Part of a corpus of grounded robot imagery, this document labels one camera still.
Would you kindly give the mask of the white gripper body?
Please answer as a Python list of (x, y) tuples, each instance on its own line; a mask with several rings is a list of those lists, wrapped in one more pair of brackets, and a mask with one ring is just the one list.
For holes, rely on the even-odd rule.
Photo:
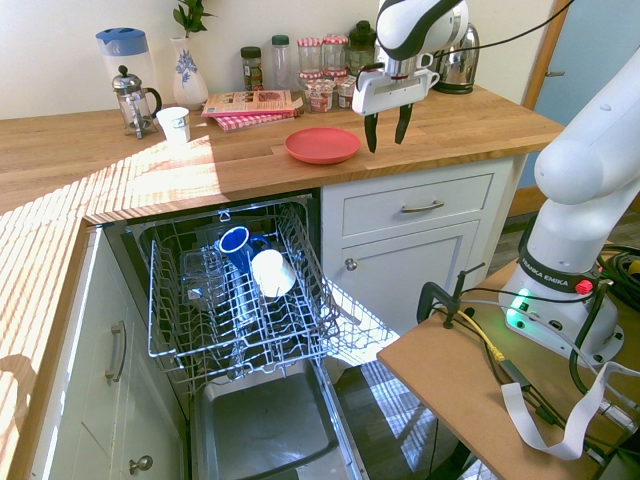
[(430, 89), (430, 70), (393, 79), (382, 69), (362, 70), (352, 96), (352, 110), (362, 116), (422, 101)]

